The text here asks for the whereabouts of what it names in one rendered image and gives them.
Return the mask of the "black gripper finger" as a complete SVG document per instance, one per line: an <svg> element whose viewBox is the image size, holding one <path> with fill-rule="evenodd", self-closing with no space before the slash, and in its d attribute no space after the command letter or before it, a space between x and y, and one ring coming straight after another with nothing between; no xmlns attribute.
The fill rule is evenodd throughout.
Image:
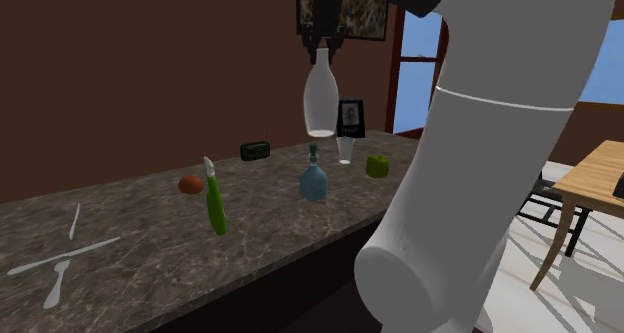
<svg viewBox="0 0 624 333"><path fill-rule="evenodd" d="M337 50L342 47L343 44L343 36L342 35L334 35L332 37L327 38L327 49L328 49L328 63L333 63L334 55Z"/></svg>
<svg viewBox="0 0 624 333"><path fill-rule="evenodd" d="M316 35L305 36L305 47L307 48L307 52L309 54L309 60L312 65L316 64L317 49L319 46L319 42L320 42L320 38Z"/></svg>

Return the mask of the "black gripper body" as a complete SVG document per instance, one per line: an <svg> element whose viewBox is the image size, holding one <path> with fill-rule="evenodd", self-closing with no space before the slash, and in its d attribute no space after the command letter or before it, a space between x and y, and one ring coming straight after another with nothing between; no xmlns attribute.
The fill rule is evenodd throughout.
<svg viewBox="0 0 624 333"><path fill-rule="evenodd" d="M326 39L330 49L342 46L341 10L342 0L312 0L312 22L302 24L302 42L307 49L316 49L322 38Z"/></svg>

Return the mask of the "white glass bottle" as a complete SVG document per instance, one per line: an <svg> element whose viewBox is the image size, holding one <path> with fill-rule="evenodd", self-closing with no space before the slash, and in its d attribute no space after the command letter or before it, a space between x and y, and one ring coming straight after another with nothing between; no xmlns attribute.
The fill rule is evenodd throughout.
<svg viewBox="0 0 624 333"><path fill-rule="evenodd" d="M339 92L327 48L316 50L316 63L307 77L303 100L307 133L315 138L332 136L337 124Z"/></svg>

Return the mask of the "red framed window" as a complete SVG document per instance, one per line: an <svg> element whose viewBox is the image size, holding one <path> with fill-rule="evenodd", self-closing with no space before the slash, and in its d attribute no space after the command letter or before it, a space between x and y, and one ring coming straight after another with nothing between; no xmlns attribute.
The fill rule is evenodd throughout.
<svg viewBox="0 0 624 333"><path fill-rule="evenodd" d="M434 86L436 61L444 45L443 21L435 13L418 18L404 12L399 18L400 53L393 133L424 127ZM624 19L612 20L598 59L580 97L582 102L624 106Z"/></svg>

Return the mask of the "clear drinking glass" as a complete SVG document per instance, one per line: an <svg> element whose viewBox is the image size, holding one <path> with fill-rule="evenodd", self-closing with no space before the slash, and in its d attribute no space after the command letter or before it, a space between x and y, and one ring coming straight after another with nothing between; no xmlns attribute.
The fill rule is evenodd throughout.
<svg viewBox="0 0 624 333"><path fill-rule="evenodd" d="M336 142L339 151L339 163L344 165L350 164L355 139L352 137L343 136L337 137Z"/></svg>

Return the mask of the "dark green radio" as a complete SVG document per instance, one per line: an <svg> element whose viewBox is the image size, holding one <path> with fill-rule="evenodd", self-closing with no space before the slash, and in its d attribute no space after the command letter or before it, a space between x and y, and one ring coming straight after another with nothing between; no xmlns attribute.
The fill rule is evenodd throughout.
<svg viewBox="0 0 624 333"><path fill-rule="evenodd" d="M240 159L245 162L264 159L270 156L270 143L257 141L240 146Z"/></svg>

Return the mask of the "green apple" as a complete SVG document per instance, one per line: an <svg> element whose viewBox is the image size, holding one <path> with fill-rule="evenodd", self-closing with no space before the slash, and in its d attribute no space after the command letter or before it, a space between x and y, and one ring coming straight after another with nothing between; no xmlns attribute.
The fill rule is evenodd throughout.
<svg viewBox="0 0 624 333"><path fill-rule="evenodd" d="M389 174L390 162L383 155L370 155L366 160L366 174L371 178L384 178Z"/></svg>

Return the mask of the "blue stoppered glass bottle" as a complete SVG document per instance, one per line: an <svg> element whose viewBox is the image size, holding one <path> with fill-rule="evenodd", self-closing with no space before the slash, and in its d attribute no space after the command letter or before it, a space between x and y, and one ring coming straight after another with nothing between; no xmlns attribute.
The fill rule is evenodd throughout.
<svg viewBox="0 0 624 333"><path fill-rule="evenodd" d="M318 166L318 145L316 143L309 145L309 166L301 173L299 183L300 195L310 202L322 200L327 196L328 178Z"/></svg>

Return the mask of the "orange tomato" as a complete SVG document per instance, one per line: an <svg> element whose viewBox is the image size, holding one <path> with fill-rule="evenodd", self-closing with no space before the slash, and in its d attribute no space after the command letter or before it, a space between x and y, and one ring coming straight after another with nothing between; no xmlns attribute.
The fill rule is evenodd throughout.
<svg viewBox="0 0 624 333"><path fill-rule="evenodd" d="M185 194L199 194L204 189L203 181L196 176L184 176L178 182L178 189Z"/></svg>

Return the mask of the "black chair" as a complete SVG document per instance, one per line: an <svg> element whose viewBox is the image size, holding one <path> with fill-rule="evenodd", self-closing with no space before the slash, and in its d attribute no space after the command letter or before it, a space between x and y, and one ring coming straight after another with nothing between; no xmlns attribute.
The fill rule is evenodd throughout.
<svg viewBox="0 0 624 333"><path fill-rule="evenodd" d="M551 228L557 228L558 222L552 220L552 215L555 211L562 210L562 198L559 194L551 191L551 188L571 170L571 167L559 164L552 164L552 167L556 167L556 170L550 170L547 173L541 172L539 174L537 181L531 189L531 192L525 198L517 215ZM539 205L545 209L545 212L542 215L526 213L524 208L527 203ZM568 230L571 238L565 250L566 257L573 257L578 240L591 213L591 209L583 206L577 206L575 208L574 216L577 217L578 220L575 226L570 227Z"/></svg>

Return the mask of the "small silver utensil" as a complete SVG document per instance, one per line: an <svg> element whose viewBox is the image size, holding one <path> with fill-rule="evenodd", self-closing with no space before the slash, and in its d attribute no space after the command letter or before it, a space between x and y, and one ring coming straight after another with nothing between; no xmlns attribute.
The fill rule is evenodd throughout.
<svg viewBox="0 0 624 333"><path fill-rule="evenodd" d="M73 221L72 221L69 233L68 233L68 237L69 237L70 240L73 240L73 238L74 238L77 221L78 221L78 218L79 218L79 215L80 215L80 210L81 210L81 204L80 204L80 202L78 202L77 206L76 206L75 214L74 214L74 217L73 217Z"/></svg>

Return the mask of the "silver knife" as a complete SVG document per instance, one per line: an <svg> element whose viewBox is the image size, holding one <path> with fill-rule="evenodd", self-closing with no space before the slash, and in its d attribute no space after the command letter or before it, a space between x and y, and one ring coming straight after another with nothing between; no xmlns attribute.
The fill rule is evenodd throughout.
<svg viewBox="0 0 624 333"><path fill-rule="evenodd" d="M43 259L43 260L39 260L39 261L36 261L36 262L24 264L24 265L21 265L21 266L18 266L18 267L10 269L6 274L8 276L12 276L12 275L16 275L16 274L22 273L24 271L27 271L29 269L35 268L37 266L53 262L55 260L74 257L74 256L80 255L82 253L85 253L85 252L88 252L88 251L92 251L92 250L101 248L103 246L106 246L108 244L114 243L114 242L120 240L120 238L121 237L115 237L115 238L107 239L107 240L104 240L104 241L100 241L100 242L97 242L97 243L94 243L94 244L91 244L91 245L88 245L88 246L84 246L84 247L81 247L81 248L69 251L69 252L58 254L58 255L55 255L55 256Z"/></svg>

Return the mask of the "silver spoon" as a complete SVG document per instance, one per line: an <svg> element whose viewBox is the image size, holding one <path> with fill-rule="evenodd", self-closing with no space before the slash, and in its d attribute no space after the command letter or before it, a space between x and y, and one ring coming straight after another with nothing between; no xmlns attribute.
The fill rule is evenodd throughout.
<svg viewBox="0 0 624 333"><path fill-rule="evenodd" d="M59 301L60 301L60 296L61 296L61 286L62 286L62 281L63 281L63 277L64 277L64 273L67 270L67 268L69 267L71 260L64 260L62 262L59 262L55 265L54 267L54 271L57 273L57 278L56 281L52 287L52 289L50 290L47 298L45 299L44 303L43 303L43 308L45 310L50 309L54 306L56 306Z"/></svg>

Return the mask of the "framed wall painting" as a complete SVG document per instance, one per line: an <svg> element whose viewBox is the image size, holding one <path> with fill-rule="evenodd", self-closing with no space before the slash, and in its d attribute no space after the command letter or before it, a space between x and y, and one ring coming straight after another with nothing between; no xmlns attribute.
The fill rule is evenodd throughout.
<svg viewBox="0 0 624 333"><path fill-rule="evenodd" d="M384 41L386 39L388 2L385 0L342 0L339 24L348 39ZM312 24L312 0L296 0L296 33Z"/></svg>

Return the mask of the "green handled peeler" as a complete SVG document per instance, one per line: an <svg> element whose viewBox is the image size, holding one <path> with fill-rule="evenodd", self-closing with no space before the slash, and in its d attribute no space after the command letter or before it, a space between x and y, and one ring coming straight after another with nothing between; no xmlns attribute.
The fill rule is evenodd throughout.
<svg viewBox="0 0 624 333"><path fill-rule="evenodd" d="M210 224L217 236L226 234L226 219L223 207L223 201L220 195L218 183L216 180L216 172L213 162L204 157L204 166L206 169L208 192L206 194L206 204Z"/></svg>

